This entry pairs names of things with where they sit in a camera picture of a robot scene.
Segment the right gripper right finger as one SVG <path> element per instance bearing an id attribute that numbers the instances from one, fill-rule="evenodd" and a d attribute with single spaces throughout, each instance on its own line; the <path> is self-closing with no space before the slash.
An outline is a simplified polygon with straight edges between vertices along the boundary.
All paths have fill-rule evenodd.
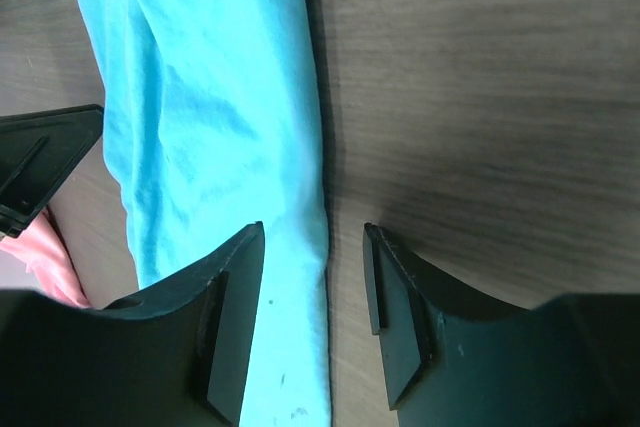
<path id="1" fill-rule="evenodd" d="M 635 426 L 639 298 L 564 294 L 527 310 L 363 232 L 366 294 L 402 426 Z"/>

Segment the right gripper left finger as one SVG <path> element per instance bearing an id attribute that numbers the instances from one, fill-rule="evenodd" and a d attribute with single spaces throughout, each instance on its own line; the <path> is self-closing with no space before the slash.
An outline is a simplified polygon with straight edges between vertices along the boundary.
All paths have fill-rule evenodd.
<path id="1" fill-rule="evenodd" d="M 264 261 L 261 223 L 109 306 L 1 294 L 5 426 L 236 426 Z"/>

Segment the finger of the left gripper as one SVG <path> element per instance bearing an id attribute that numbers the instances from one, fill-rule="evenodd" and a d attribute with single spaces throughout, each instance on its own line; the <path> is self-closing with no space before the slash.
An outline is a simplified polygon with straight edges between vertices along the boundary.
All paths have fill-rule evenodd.
<path id="1" fill-rule="evenodd" d="M 1 236 L 17 238 L 103 132 L 96 104 L 1 118 Z"/>

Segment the cyan t shirt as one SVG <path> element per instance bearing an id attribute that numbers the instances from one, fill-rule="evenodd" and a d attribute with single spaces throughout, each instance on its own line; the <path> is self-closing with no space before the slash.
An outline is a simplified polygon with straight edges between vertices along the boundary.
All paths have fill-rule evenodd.
<path id="1" fill-rule="evenodd" d="M 306 1 L 77 1 L 139 285 L 261 222 L 241 422 L 329 425 L 329 234 Z"/>

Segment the pink t shirt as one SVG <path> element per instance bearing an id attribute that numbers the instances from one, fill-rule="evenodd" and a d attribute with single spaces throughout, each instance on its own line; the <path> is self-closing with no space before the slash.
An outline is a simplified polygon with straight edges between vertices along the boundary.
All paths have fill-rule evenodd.
<path id="1" fill-rule="evenodd" d="M 17 238 L 4 237 L 1 251 L 23 262 L 48 297 L 77 308 L 92 307 L 47 207 Z"/>

